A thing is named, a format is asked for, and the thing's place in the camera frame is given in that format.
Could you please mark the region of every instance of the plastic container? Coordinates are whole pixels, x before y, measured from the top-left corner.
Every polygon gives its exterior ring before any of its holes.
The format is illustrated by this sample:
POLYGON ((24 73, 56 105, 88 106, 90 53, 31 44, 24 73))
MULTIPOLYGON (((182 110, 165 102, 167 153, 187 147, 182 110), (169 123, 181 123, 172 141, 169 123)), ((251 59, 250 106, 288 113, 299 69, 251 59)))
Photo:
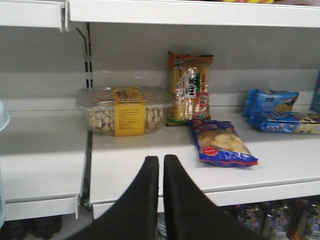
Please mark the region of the plastic container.
MULTIPOLYGON (((156 132, 168 120, 173 98, 160 87, 139 87, 145 103, 144 134, 156 132)), ((99 136, 115 135, 115 102, 111 87, 84 88, 76 98, 78 109, 84 110, 88 129, 99 136)))
POLYGON ((0 102, 0 131, 8 125, 9 120, 10 118, 6 112, 5 106, 0 102))

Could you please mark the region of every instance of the store shelf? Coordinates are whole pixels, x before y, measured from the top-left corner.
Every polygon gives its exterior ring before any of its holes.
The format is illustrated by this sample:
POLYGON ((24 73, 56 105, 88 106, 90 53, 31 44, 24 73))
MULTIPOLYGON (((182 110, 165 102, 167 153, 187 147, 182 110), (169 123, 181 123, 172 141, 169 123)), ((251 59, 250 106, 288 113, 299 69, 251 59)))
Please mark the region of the store shelf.
POLYGON ((69 0, 76 22, 320 27, 320 7, 186 0, 69 0))
POLYGON ((81 112, 9 115, 0 138, 6 220, 77 214, 87 143, 81 112))
POLYGON ((158 156, 159 205, 163 211, 163 159, 177 155, 187 173, 218 206, 319 195, 319 135, 265 133, 238 113, 212 115, 231 121, 259 164, 250 168, 215 167, 198 161, 187 126, 164 127, 142 136, 94 136, 90 202, 99 217, 127 189, 146 156, 158 156))
POLYGON ((63 31, 62 0, 0 0, 0 26, 57 28, 63 31))

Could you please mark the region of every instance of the container lid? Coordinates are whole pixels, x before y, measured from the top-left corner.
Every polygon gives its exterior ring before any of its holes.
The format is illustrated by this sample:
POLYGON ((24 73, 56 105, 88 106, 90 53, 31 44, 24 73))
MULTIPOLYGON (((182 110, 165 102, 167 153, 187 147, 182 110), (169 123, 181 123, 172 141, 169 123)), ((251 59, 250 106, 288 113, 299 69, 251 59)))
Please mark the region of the container lid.
POLYGON ((9 116, 5 110, 5 106, 0 102, 0 131, 2 131, 9 123, 9 116))
MULTIPOLYGON (((174 99, 160 87, 139 87, 147 108, 170 108, 174 99)), ((114 109, 114 99, 111 87, 80 89, 76 98, 76 107, 81 110, 114 109)))

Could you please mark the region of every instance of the blue snack bag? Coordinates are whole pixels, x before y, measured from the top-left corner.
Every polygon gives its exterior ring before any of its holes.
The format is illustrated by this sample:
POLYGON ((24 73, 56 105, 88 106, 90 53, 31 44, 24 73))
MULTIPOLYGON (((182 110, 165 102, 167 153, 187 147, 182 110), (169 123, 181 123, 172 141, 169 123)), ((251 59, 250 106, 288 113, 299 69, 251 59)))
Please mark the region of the blue snack bag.
POLYGON ((297 91, 249 89, 243 116, 254 112, 291 112, 298 96, 297 91))
POLYGON ((258 164, 229 121, 193 119, 189 122, 199 160, 219 167, 249 167, 258 164))
POLYGON ((320 114, 302 112, 254 112, 246 121, 268 133, 320 134, 320 114))

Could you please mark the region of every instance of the snack bag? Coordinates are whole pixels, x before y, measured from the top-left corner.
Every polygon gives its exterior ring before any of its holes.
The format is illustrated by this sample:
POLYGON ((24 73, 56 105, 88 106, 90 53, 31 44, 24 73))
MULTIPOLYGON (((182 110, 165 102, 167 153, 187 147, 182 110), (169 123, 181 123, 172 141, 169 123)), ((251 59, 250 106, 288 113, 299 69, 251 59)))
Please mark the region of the snack bag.
POLYGON ((320 134, 320 114, 302 112, 255 112, 246 121, 263 132, 320 134))
POLYGON ((291 112, 298 96, 297 91, 249 89, 243 116, 254 112, 291 112))
POLYGON ((169 92, 175 99, 175 106, 169 110, 169 125, 187 124, 191 119, 210 118, 207 75, 212 60, 212 55, 170 55, 169 92))
POLYGON ((189 124, 201 162, 220 167, 258 164, 229 121, 192 119, 189 124))

